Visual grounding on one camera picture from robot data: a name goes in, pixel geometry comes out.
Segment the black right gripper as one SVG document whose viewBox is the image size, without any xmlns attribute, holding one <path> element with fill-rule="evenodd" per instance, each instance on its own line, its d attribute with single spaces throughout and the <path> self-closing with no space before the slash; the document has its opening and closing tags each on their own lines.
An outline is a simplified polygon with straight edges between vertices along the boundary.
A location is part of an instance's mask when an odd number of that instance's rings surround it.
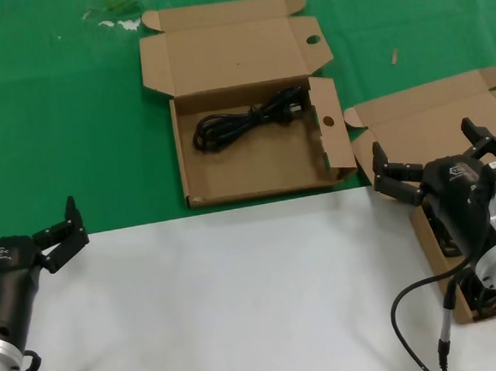
<svg viewBox="0 0 496 371">
<path fill-rule="evenodd" d="M 425 199 L 434 215 L 462 254 L 480 258 L 496 242 L 488 229 L 487 204 L 477 202 L 471 194 L 484 167 L 478 159 L 488 153 L 496 158 L 496 136 L 468 117 L 462 120 L 461 131 L 471 147 L 463 155 L 433 160 L 425 165 L 424 171 L 419 164 L 389 162 L 383 147 L 375 142 L 373 188 L 407 204 L 421 203 L 426 192 Z"/>
</svg>

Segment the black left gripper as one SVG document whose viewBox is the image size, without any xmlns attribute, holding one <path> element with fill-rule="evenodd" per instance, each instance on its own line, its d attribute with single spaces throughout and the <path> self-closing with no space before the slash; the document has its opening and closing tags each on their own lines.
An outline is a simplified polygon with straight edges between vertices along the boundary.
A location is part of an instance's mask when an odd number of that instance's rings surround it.
<svg viewBox="0 0 496 371">
<path fill-rule="evenodd" d="M 88 243 L 87 229 L 73 196 L 66 200 L 63 222 L 33 234 L 32 238 L 0 237 L 0 340 L 27 340 L 40 266 L 55 274 Z M 38 258 L 40 251 L 48 248 L 54 249 Z"/>
</svg>

